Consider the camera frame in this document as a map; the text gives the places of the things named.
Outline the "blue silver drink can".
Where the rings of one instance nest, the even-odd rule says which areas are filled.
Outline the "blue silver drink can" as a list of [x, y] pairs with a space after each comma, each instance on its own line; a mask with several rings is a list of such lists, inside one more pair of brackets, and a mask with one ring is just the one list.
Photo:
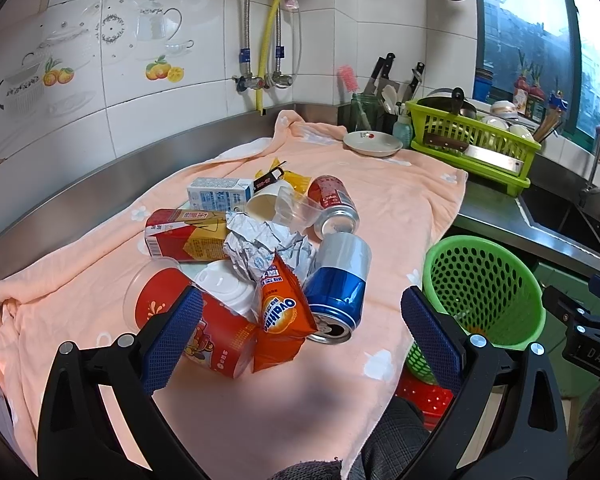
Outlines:
[[327, 234], [303, 285], [317, 330], [309, 340], [319, 344], [348, 341], [361, 323], [372, 252], [361, 237]]

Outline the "orange Ovaltine snack packet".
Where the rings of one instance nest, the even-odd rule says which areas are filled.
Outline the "orange Ovaltine snack packet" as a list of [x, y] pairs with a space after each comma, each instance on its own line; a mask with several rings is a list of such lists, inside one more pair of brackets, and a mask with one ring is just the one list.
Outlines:
[[317, 333], [306, 295], [291, 268], [275, 254], [259, 280], [259, 330], [252, 370], [292, 361], [310, 335]]

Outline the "white plastic cup lid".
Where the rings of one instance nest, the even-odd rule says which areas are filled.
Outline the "white plastic cup lid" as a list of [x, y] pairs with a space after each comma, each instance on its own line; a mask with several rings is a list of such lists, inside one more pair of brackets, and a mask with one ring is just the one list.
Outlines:
[[256, 285], [244, 280], [228, 259], [207, 264], [194, 277], [194, 282], [225, 307], [254, 322]]

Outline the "silver foil wrapper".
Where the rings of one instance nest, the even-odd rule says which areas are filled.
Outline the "silver foil wrapper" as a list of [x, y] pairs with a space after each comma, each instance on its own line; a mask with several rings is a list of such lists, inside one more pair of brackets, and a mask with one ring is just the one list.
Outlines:
[[275, 256], [294, 272], [300, 284], [310, 273], [315, 249], [309, 237], [272, 221], [253, 219], [244, 212], [228, 212], [223, 252], [243, 278], [259, 281]]

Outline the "clear plastic cup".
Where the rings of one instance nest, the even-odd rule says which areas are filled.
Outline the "clear plastic cup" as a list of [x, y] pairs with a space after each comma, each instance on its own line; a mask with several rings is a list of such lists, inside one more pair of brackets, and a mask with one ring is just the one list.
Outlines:
[[303, 232], [313, 226], [322, 206], [293, 188], [281, 188], [276, 196], [273, 221], [291, 232]]

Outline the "red plastic stool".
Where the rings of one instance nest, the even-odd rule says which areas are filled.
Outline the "red plastic stool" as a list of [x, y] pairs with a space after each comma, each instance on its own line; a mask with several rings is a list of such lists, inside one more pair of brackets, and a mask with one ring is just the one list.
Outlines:
[[424, 426], [434, 430], [453, 401], [453, 393], [445, 388], [426, 384], [404, 368], [396, 395], [410, 401], [422, 413]]

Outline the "green plastic waste basket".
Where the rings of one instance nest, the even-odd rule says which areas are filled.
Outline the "green plastic waste basket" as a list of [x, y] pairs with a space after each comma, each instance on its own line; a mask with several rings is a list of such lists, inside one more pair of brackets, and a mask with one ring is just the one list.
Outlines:
[[460, 386], [462, 359], [437, 326], [434, 312], [454, 318], [467, 335], [495, 347], [524, 350], [544, 330], [546, 311], [532, 272], [504, 247], [470, 235], [450, 236], [427, 252], [423, 288], [401, 299], [402, 318], [414, 337], [406, 366], [426, 384]]

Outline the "peach pink towel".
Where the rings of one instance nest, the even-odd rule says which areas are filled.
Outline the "peach pink towel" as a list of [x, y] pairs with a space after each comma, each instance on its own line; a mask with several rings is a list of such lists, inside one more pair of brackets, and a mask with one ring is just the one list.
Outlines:
[[147, 218], [184, 205], [198, 177], [245, 178], [273, 160], [331, 174], [358, 208], [370, 245], [362, 322], [344, 344], [307, 342], [291, 362], [236, 379], [181, 360], [158, 407], [215, 479], [264, 479], [309, 460], [350, 467], [393, 397], [412, 336], [400, 315], [426, 252], [452, 226], [467, 176], [414, 151], [385, 158], [347, 150], [344, 129], [281, 112], [271, 140], [232, 148], [165, 178], [75, 242], [0, 281], [0, 386], [16, 442], [35, 459], [43, 389], [65, 340], [98, 346], [121, 335], [123, 296], [148, 259]]

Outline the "red cartoon snack box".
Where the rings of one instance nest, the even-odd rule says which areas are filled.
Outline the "red cartoon snack box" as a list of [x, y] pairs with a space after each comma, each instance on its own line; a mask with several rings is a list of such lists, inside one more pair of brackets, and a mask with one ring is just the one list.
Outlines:
[[[126, 322], [133, 330], [139, 330], [155, 315], [169, 310], [190, 284], [189, 277], [176, 266], [138, 271], [123, 300]], [[203, 288], [194, 289], [201, 293], [204, 306], [184, 354], [209, 370], [236, 378], [251, 362], [257, 325]]]

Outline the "red soda can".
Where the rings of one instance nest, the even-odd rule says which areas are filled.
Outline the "red soda can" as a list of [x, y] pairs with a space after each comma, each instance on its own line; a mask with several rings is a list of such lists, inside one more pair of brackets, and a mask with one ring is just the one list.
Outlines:
[[321, 207], [313, 226], [320, 240], [328, 234], [356, 232], [360, 216], [340, 179], [329, 174], [315, 178], [309, 186], [308, 197]]

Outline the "lime green dish rack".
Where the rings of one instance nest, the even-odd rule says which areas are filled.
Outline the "lime green dish rack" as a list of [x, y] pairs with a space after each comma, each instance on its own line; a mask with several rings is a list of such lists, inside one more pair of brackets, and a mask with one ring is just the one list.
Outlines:
[[[510, 196], [518, 196], [531, 185], [528, 173], [540, 144], [524, 136], [518, 136], [508, 129], [489, 126], [474, 118], [453, 114], [440, 108], [425, 106], [421, 102], [411, 101], [406, 104], [411, 113], [414, 127], [414, 139], [411, 148], [431, 157], [443, 160], [451, 166], [464, 169], [471, 174], [498, 182], [506, 187]], [[500, 168], [494, 168], [469, 158], [457, 151], [436, 148], [425, 143], [424, 134], [433, 133], [450, 139], [465, 141], [479, 148], [487, 148], [522, 161], [519, 176], [509, 174]]]

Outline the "steel sink faucet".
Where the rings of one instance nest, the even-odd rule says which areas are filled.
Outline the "steel sink faucet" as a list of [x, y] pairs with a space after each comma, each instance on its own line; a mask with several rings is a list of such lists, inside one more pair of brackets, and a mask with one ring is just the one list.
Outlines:
[[586, 200], [594, 194], [600, 192], [600, 188], [594, 184], [597, 168], [600, 166], [600, 125], [595, 128], [593, 162], [591, 171], [588, 173], [584, 188], [579, 193], [580, 202], [584, 204]]

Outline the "bundle of chopsticks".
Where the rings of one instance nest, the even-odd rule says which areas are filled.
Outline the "bundle of chopsticks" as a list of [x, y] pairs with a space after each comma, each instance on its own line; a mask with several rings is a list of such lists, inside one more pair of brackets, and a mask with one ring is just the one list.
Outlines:
[[550, 108], [546, 113], [542, 124], [533, 133], [533, 139], [542, 143], [562, 122], [562, 110], [558, 108]]

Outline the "red yellow drink carton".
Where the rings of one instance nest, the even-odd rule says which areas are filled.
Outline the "red yellow drink carton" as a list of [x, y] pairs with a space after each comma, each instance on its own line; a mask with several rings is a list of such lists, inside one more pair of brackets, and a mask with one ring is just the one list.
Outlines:
[[226, 258], [227, 233], [223, 211], [158, 209], [146, 220], [144, 240], [152, 258], [208, 263]]

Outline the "white ceramic plate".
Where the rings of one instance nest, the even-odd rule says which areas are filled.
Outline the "white ceramic plate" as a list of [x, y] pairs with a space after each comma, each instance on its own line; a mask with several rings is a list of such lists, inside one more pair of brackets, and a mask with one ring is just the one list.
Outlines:
[[373, 130], [349, 132], [342, 143], [355, 153], [375, 158], [390, 157], [403, 148], [403, 143], [392, 134]]

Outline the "white paper cup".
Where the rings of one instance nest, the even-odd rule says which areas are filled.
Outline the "white paper cup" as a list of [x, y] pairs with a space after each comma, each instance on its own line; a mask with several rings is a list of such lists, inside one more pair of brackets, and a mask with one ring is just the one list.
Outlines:
[[259, 221], [272, 221], [275, 216], [275, 203], [280, 190], [292, 191], [294, 188], [284, 179], [269, 184], [254, 194], [246, 205], [245, 213]]

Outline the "green utensil holder jar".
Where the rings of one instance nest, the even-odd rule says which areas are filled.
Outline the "green utensil holder jar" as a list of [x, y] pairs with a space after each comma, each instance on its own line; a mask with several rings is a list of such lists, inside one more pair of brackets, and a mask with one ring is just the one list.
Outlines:
[[[378, 96], [364, 96], [363, 93], [359, 93], [359, 95], [360, 95], [360, 99], [362, 101], [364, 110], [366, 111], [368, 120], [370, 121], [370, 130], [375, 130], [375, 131], [384, 130], [385, 109], [381, 104], [381, 100], [378, 98]], [[353, 130], [353, 131], [362, 130], [355, 125], [355, 114], [354, 114], [354, 111], [352, 110], [352, 106], [351, 106], [350, 126], [351, 126], [351, 130]]]

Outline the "yellow snack wrapper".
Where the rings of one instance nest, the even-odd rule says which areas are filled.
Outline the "yellow snack wrapper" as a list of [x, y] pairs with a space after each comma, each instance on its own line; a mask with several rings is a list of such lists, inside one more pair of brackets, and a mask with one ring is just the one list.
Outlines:
[[253, 181], [254, 192], [260, 192], [269, 185], [278, 181], [285, 181], [300, 194], [304, 194], [310, 186], [311, 178], [297, 174], [285, 168], [285, 162], [274, 158], [267, 172], [258, 171]]

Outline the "white blue milk carton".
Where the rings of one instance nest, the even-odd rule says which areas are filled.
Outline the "white blue milk carton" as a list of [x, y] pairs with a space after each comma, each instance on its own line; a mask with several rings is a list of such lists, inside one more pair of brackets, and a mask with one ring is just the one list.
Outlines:
[[189, 206], [204, 211], [244, 211], [253, 196], [253, 180], [199, 177], [187, 187]]

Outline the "pink bottle brush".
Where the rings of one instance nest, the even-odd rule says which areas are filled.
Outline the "pink bottle brush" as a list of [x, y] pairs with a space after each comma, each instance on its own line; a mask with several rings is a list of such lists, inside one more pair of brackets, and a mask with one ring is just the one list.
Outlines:
[[353, 68], [350, 65], [343, 65], [338, 68], [338, 77], [344, 85], [344, 88], [351, 95], [351, 106], [355, 114], [355, 125], [362, 130], [370, 130], [370, 121], [364, 110], [360, 95], [358, 94], [358, 80], [356, 79]]

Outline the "black handled kitchen knife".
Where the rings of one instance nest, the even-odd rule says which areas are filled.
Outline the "black handled kitchen knife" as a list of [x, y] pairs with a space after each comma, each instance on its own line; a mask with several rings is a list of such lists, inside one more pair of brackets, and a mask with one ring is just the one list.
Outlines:
[[389, 81], [389, 74], [396, 55], [388, 52], [386, 56], [380, 56], [374, 66], [372, 74], [363, 90], [364, 96], [379, 96], [381, 89]]

